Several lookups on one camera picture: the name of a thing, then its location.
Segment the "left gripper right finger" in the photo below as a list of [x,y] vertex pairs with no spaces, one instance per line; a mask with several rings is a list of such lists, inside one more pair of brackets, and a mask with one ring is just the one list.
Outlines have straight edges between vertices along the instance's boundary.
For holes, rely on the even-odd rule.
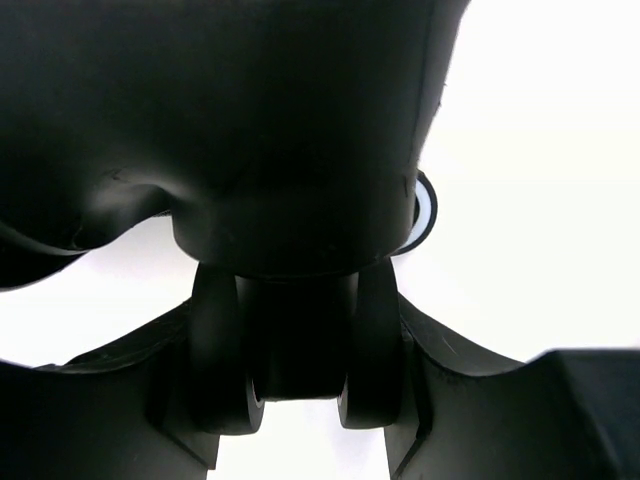
[[402,300],[403,404],[384,431],[394,479],[635,479],[639,353],[552,350],[521,363]]

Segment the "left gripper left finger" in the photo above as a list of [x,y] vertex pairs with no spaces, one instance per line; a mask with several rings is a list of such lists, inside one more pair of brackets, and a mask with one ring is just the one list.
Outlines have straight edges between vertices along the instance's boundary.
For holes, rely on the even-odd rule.
[[64,365],[1,364],[4,479],[204,479],[219,438],[188,412],[184,302]]

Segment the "white kids suitcase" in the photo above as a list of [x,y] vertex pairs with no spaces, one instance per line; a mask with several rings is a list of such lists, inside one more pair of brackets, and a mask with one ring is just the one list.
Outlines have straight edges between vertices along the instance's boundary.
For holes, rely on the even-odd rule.
[[463,1],[5,1],[1,285],[172,219],[199,264],[192,410],[255,432],[267,400],[398,415],[392,256]]

